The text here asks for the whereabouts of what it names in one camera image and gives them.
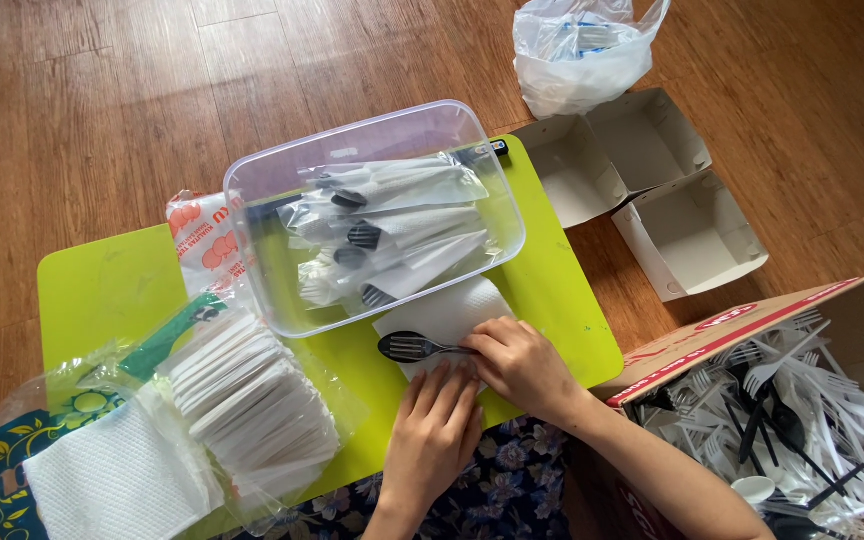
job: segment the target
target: white plastic bag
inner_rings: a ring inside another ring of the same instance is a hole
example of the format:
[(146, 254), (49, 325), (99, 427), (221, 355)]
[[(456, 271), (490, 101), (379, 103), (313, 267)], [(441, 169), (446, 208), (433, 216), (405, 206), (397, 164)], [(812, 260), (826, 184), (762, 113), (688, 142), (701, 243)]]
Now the white plastic bag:
[(642, 20), (632, 0), (532, 0), (511, 29), (522, 99), (535, 118), (582, 115), (628, 91), (652, 69), (652, 41), (671, 0)]

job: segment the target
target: stack of paper napkins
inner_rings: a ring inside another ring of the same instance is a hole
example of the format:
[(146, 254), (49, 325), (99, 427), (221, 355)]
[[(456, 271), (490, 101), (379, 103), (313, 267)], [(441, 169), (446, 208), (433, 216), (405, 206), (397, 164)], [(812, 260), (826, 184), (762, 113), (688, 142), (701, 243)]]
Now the stack of paper napkins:
[(214, 324), (163, 367), (192, 438), (253, 509), (314, 482), (339, 435), (322, 395), (268, 327), (246, 310)]

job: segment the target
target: right hand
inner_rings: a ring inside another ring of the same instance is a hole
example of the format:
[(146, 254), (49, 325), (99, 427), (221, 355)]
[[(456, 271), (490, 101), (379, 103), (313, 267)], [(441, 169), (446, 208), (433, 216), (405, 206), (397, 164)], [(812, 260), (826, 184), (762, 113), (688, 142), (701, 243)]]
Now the right hand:
[(462, 339), (475, 349), (478, 376), (522, 411), (563, 429), (592, 394), (572, 376), (552, 342), (525, 321), (491, 319)]

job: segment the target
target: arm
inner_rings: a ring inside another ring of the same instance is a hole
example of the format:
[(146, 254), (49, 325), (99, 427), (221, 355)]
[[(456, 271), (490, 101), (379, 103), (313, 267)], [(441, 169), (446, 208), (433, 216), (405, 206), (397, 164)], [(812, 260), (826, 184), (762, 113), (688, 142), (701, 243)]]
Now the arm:
[(409, 383), (391, 429), (378, 503), (363, 540), (411, 540), (432, 507), (473, 458), (482, 437), (479, 379), (444, 360)]
[(473, 361), (495, 392), (594, 448), (687, 538), (775, 540), (718, 476), (595, 399), (528, 323), (493, 319), (476, 326), (462, 345), (482, 354)]

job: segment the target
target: left hand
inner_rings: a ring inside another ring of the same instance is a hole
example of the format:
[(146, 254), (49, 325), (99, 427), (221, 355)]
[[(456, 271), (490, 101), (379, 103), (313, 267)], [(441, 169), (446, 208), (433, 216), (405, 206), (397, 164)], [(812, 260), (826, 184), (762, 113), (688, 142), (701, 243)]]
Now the left hand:
[(482, 437), (482, 407), (475, 406), (479, 379), (463, 360), (449, 374), (444, 360), (409, 383), (391, 430), (379, 513), (393, 509), (406, 527), (419, 524), (432, 504), (469, 464)]

